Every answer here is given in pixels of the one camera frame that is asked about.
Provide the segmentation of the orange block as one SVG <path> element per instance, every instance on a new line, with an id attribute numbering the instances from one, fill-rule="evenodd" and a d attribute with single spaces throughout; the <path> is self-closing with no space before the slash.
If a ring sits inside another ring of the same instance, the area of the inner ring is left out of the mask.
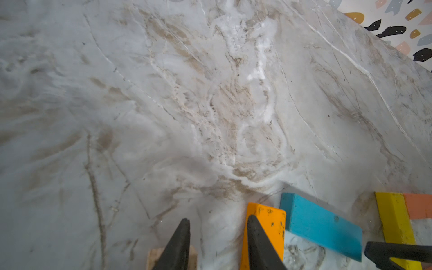
<path id="1" fill-rule="evenodd" d="M 410 220 L 432 218 L 432 196 L 427 194 L 403 194 Z"/>

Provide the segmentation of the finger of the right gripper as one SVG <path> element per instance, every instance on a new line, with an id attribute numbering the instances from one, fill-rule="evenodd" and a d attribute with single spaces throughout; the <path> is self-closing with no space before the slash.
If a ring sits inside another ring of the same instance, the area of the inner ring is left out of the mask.
<path id="1" fill-rule="evenodd" d="M 380 270 L 403 270 L 400 265 L 391 260 L 392 258 L 432 263 L 431 246 L 369 241 L 366 244 L 364 254 Z"/>

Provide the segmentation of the orange block vertical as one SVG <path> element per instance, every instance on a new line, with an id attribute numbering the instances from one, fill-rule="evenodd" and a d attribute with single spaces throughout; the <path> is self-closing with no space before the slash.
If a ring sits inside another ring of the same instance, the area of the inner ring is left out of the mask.
<path id="1" fill-rule="evenodd" d="M 264 231 L 266 232 L 270 242 L 275 248 L 278 256 L 283 261 L 284 259 L 284 237 L 285 237 L 285 222 L 286 212 L 281 209 L 271 208 L 264 205 L 249 203 L 246 212 L 246 226 L 244 230 L 243 248 L 241 252 L 241 270 L 250 270 L 248 259 L 248 238 L 247 238 L 247 220 L 250 215 L 255 215 Z"/>

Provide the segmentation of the teal block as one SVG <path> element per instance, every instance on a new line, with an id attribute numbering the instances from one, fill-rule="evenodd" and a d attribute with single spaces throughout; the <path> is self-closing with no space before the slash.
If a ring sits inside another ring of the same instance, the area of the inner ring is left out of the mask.
<path id="1" fill-rule="evenodd" d="M 323 248 L 362 261 L 362 228 L 295 193 L 283 193 L 286 230 Z"/>

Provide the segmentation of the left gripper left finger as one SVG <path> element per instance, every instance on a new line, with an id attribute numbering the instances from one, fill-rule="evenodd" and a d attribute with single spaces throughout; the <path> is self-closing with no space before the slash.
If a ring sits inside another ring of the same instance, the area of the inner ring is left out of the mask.
<path id="1" fill-rule="evenodd" d="M 187 270 L 190 254 L 190 221 L 180 221 L 153 270 Z"/>

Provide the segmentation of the beige wooden block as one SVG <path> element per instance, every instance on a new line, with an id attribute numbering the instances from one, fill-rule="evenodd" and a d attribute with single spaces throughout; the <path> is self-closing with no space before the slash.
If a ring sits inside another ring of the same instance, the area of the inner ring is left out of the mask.
<path id="1" fill-rule="evenodd" d="M 163 251 L 165 248 L 160 247 L 156 249 L 151 249 L 148 252 L 147 256 L 147 270 L 152 270 L 156 263 L 158 262 L 159 258 L 161 257 Z M 188 270 L 197 270 L 198 269 L 198 253 L 196 249 L 190 245 L 189 248 L 189 261 L 188 261 Z"/>

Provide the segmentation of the yellow block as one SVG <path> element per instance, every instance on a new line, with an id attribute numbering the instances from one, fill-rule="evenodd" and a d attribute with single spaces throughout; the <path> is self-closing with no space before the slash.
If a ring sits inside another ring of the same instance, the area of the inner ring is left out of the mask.
<path id="1" fill-rule="evenodd" d="M 382 230 L 386 243 L 415 245 L 416 239 L 403 193 L 376 192 Z"/>

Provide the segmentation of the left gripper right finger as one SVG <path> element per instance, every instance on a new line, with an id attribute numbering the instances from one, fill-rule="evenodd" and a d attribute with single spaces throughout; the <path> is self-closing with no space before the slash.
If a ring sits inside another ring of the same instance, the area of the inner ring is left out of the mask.
<path id="1" fill-rule="evenodd" d="M 255 215 L 247 219 L 247 244 L 251 270 L 287 270 Z"/>

